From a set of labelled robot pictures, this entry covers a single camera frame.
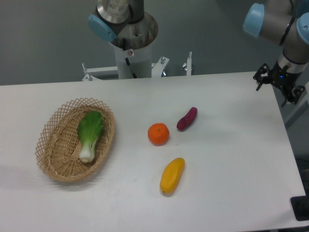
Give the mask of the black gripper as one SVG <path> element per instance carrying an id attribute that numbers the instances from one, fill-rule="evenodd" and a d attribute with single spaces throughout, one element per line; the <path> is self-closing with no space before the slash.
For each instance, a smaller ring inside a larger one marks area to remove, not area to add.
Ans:
<path id="1" fill-rule="evenodd" d="M 270 78 L 272 79 L 272 85 L 280 89 L 284 97 L 281 107 L 284 107 L 287 103 L 297 104 L 300 96 L 305 90 L 304 86 L 295 86 L 295 82 L 300 76 L 300 73 L 292 73 L 287 70 L 287 65 L 284 65 L 282 68 L 278 62 L 276 62 L 269 71 L 269 66 L 264 63 L 253 76 L 253 80 L 257 84 L 256 91 L 258 91 L 262 85 L 270 84 Z"/>

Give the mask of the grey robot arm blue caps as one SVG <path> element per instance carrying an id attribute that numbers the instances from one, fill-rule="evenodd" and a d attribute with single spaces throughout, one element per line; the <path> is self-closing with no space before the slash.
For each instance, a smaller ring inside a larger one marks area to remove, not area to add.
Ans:
<path id="1" fill-rule="evenodd" d="M 269 0 L 253 4 L 243 30 L 283 48 L 275 65 L 263 64 L 253 76 L 258 87 L 271 84 L 279 89 L 285 103 L 296 104 L 305 91 L 296 81 L 309 63 L 309 15 L 292 16 L 295 0 Z M 167 60 L 151 62 L 152 44 L 158 35 L 156 20 L 144 10 L 141 0 L 99 0 L 88 17 L 88 25 L 115 52 L 121 79 L 160 77 Z"/>

